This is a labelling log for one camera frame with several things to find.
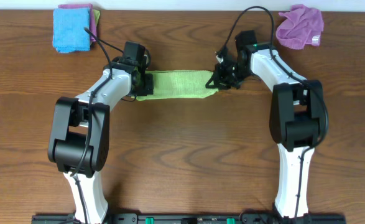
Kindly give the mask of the green microfiber cloth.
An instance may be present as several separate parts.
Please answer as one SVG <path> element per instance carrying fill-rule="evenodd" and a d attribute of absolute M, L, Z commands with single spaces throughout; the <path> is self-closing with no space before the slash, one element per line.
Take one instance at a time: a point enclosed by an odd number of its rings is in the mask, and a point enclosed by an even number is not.
<path fill-rule="evenodd" d="M 213 72 L 207 70 L 150 71 L 153 74 L 152 95 L 138 96 L 138 101 L 174 98 L 203 99 L 215 94 L 218 89 L 206 88 L 205 84 Z"/>

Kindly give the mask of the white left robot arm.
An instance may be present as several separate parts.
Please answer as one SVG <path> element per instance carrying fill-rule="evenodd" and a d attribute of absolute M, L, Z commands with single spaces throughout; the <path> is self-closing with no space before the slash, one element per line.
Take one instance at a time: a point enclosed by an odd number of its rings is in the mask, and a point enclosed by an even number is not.
<path fill-rule="evenodd" d="M 67 179 L 76 206 L 73 222 L 103 223 L 108 202 L 101 171 L 109 151 L 110 113 L 128 96 L 153 93 L 148 65 L 111 62 L 84 93 L 55 104 L 48 158 Z"/>

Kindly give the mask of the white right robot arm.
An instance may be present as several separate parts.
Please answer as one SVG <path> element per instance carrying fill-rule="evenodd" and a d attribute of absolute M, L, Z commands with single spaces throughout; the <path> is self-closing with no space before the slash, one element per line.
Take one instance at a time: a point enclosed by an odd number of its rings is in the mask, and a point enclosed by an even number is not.
<path fill-rule="evenodd" d="M 254 75 L 272 92 L 269 129 L 280 159 L 274 207 L 284 220 L 302 220 L 308 214 L 307 185 L 312 155 L 328 130 L 321 83 L 296 74 L 269 44 L 240 45 L 237 58 L 228 53 L 227 47 L 222 47 L 216 59 L 207 88 L 239 88 L 245 78 Z"/>

